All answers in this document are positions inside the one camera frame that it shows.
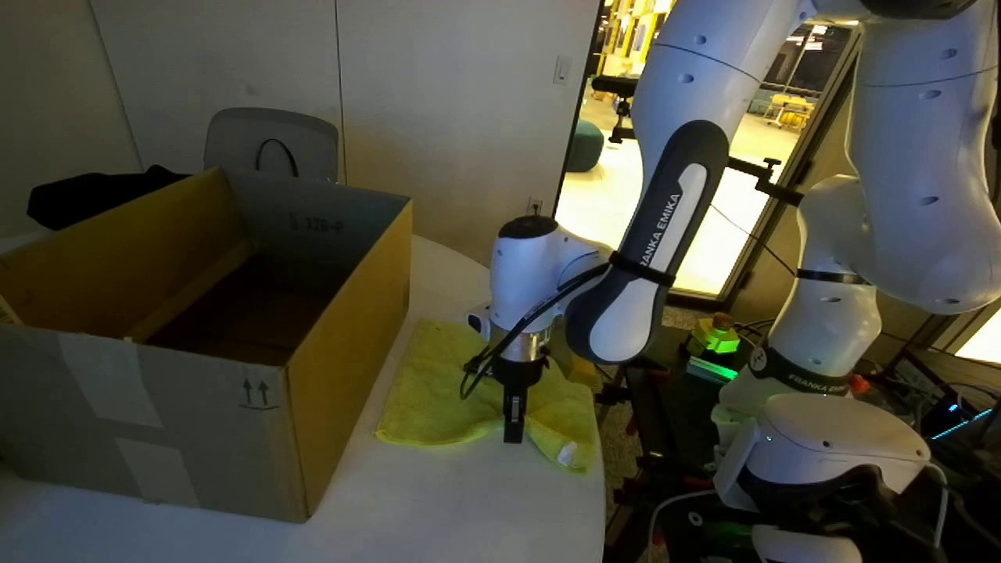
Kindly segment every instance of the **white table surface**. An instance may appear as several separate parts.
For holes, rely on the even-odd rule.
[[[413,320],[463,321],[487,268],[413,240],[413,304],[349,453],[310,522],[143,504],[0,470],[4,563],[590,563],[604,549],[604,472],[576,476],[501,431],[459,450],[400,450],[376,418]]]

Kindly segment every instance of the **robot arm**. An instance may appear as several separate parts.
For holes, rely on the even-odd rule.
[[[599,248],[573,237],[553,218],[523,217],[501,228],[492,264],[492,306],[470,317],[487,340],[463,373],[463,397],[478,378],[505,385],[505,442],[523,442],[528,388],[549,362],[549,329],[568,300],[604,266]]]
[[[796,290],[713,412],[723,450],[736,445],[716,476],[731,507],[755,507],[742,499],[744,472],[769,485],[816,485],[852,466],[881,466],[884,485],[900,491],[925,462],[925,445],[846,397],[846,375],[884,329],[876,290],[929,314],[967,314],[1001,296],[1001,225],[984,165],[999,81],[996,0],[681,0],[637,93],[643,203],[609,266],[571,300],[568,340],[599,362],[627,362],[647,343],[665,287],[723,175],[729,139],[773,53],[805,20],[863,24],[852,111],[857,175],[805,195]],[[496,258],[498,329],[510,329],[505,310],[523,317],[528,304],[505,296],[535,284],[528,264],[508,249]]]

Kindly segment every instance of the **wall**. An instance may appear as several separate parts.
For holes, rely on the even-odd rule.
[[[349,182],[417,197],[481,264],[551,209],[599,0],[340,0]]]
[[[26,228],[30,192],[139,161],[87,0],[4,0],[0,235]]]
[[[336,0],[91,0],[143,165],[205,169],[224,106],[340,123]]]

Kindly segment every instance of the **cardboard box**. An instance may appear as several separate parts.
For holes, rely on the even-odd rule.
[[[0,457],[306,520],[409,304],[406,197],[208,172],[0,258]]]

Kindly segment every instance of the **yellow cloth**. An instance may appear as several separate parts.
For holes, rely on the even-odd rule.
[[[457,448],[505,427],[505,388],[481,378],[463,401],[463,362],[481,350],[474,329],[417,321],[400,375],[380,418],[380,442],[403,448]],[[551,362],[528,388],[525,437],[551,462],[585,472],[599,448],[595,397]]]

